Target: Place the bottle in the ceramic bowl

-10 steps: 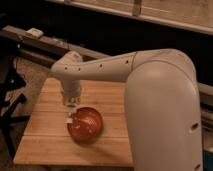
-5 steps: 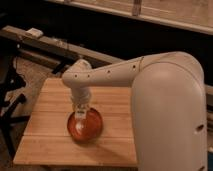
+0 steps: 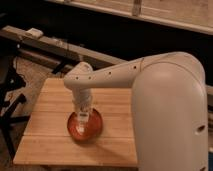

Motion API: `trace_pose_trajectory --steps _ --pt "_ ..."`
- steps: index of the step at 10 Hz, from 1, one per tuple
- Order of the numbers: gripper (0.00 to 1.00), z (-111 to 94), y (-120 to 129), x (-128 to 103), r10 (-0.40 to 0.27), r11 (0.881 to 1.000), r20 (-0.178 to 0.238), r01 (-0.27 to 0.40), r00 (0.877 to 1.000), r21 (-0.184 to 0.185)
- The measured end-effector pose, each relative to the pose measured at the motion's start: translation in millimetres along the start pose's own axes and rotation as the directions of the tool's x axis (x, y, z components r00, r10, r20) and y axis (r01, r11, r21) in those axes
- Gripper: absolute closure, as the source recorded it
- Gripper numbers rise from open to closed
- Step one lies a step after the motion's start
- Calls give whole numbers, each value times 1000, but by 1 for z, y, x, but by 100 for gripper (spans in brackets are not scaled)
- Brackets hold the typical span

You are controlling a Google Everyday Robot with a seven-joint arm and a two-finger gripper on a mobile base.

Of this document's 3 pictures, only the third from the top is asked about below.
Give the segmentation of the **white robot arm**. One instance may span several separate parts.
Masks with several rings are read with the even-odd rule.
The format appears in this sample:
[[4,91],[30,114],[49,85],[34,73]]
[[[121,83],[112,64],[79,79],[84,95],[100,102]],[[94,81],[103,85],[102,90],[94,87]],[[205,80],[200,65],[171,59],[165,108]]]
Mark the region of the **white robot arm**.
[[205,71],[170,52],[94,71],[81,62],[64,77],[78,108],[91,88],[129,88],[139,171],[208,171]]

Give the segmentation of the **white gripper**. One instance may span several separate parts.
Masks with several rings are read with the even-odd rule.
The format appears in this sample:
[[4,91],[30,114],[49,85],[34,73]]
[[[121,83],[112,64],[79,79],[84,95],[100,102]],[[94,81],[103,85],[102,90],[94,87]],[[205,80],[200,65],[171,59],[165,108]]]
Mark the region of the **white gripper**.
[[89,112],[91,110],[92,93],[90,89],[74,89],[72,94],[74,108],[77,113],[80,111]]

